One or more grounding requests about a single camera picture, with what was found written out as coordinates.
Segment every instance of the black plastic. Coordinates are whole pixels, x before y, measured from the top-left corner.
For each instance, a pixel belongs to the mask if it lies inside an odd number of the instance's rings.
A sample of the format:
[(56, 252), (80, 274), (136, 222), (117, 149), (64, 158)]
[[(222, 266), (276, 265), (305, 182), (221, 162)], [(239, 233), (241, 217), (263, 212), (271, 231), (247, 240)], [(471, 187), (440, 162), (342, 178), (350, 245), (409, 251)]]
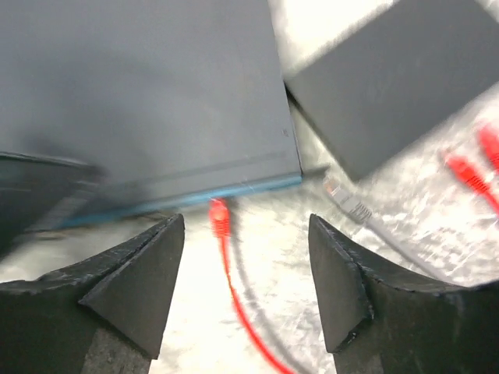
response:
[(75, 161), (0, 153), (0, 260), (87, 203), (101, 182), (97, 168)]
[(413, 273), (315, 215), (309, 251), (338, 374), (499, 372), (499, 282), (463, 288)]
[(146, 374), (183, 243), (175, 215), (81, 263), (0, 284), (0, 372)]
[(494, 85), (498, 45), (473, 0), (401, 0), (285, 82), (359, 180)]

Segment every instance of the gray box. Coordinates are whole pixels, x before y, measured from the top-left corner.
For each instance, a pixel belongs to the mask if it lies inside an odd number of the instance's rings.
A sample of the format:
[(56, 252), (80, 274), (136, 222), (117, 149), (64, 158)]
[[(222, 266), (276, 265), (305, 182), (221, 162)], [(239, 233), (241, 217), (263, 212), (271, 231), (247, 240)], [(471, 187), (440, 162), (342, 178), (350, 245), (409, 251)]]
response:
[(300, 180), (265, 0), (19, 0), (0, 31), (0, 150), (106, 168), (83, 215)]
[(499, 25), (473, 0), (400, 0), (285, 81), (358, 181), (499, 80)]

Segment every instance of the floor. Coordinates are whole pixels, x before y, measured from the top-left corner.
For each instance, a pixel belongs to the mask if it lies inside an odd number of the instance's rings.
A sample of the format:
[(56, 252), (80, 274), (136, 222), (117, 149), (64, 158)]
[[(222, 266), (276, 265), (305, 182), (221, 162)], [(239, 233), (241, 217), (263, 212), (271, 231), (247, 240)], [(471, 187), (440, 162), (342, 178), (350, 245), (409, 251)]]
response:
[[(390, 4), (382, 0), (271, 0), (284, 73), (305, 65), (324, 46), (337, 43)], [(497, 2), (487, 6), (499, 14)], [(330, 166), (328, 174), (359, 193), (387, 228), (456, 283), (497, 278), (497, 220), (484, 202), (454, 182), (441, 167), (437, 151), (446, 145), (457, 146), (487, 167), (470, 140), (472, 123), (482, 117), (499, 119), (499, 87), (357, 186), (348, 184), (304, 119), (295, 108), (291, 111), (305, 171)], [(411, 264), (344, 218), (328, 202), (321, 182), (321, 177), (311, 176), (292, 189), (234, 201), (232, 255), (236, 285), (245, 296), (252, 321), (273, 351), (296, 372), (333, 374), (334, 361), (324, 350), (308, 260), (309, 215), (321, 215), (396, 263), (409, 268)], [(207, 206), (181, 212), (186, 218), (186, 245), (161, 356), (153, 362), (150, 374), (272, 372), (232, 311)], [(39, 237), (0, 265), (0, 281), (34, 279), (80, 261), (131, 238), (165, 215), (168, 212)]]

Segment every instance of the red ethernet cable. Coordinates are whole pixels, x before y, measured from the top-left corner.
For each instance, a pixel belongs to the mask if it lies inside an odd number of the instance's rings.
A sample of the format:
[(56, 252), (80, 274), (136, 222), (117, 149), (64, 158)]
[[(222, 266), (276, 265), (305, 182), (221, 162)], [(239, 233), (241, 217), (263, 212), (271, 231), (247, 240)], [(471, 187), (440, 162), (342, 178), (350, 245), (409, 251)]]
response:
[(444, 163), (454, 172), (456, 178), (467, 185), (474, 193), (482, 196), (499, 216), (499, 201), (492, 193), (490, 185), (480, 176), (480, 173), (465, 157), (444, 153)]
[(249, 338), (255, 345), (258, 351), (265, 357), (265, 359), (277, 370), (277, 372), (284, 374), (293, 374), (291, 369), (288, 369), (284, 364), (280, 363), (279, 360), (274, 357), (269, 348), (265, 345), (262, 339), (258, 336), (257, 332), (251, 325), (250, 320), (244, 312), (242, 303), (239, 300), (239, 296), (232, 286), (230, 266), (228, 261), (228, 240), (230, 238), (230, 213), (225, 201), (223, 199), (213, 199), (210, 205), (210, 221), (213, 227), (214, 235), (217, 237), (220, 243), (221, 257), (224, 264), (224, 272), (227, 277), (228, 288), (232, 295), (232, 301), (234, 303), (235, 312), (241, 322), (244, 330), (249, 335)]
[(478, 130), (478, 142), (496, 172), (499, 172), (499, 134), (490, 124)]

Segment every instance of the ethernet cable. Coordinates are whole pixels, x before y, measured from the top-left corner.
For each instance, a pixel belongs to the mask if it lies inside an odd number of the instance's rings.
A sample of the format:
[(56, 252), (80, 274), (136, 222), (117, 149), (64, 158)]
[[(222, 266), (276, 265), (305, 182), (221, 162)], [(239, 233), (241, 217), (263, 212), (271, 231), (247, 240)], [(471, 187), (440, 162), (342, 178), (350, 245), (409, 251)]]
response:
[(393, 250), (399, 253), (404, 259), (417, 265), (425, 273), (449, 284), (455, 282), (439, 269), (427, 263), (420, 258), (408, 245), (400, 242), (394, 235), (378, 220), (373, 217), (373, 212), (367, 208), (359, 197), (353, 195), (345, 187), (332, 179), (324, 181), (324, 188), (333, 203), (341, 210), (348, 218), (356, 224), (360, 224), (371, 230)]

